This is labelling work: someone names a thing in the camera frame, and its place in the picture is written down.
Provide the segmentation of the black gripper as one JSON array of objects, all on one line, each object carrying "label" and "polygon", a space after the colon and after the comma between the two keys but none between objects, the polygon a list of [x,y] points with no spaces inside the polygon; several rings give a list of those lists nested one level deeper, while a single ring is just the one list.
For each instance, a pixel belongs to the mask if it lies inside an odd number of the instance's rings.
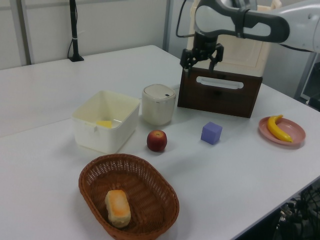
[{"label": "black gripper", "polygon": [[193,39],[193,49],[183,49],[180,58],[180,65],[184,72],[189,76],[192,67],[199,61],[198,57],[209,57],[209,71],[213,72],[217,63],[223,60],[224,46],[220,43],[217,44],[218,38],[208,37],[196,32]]}]

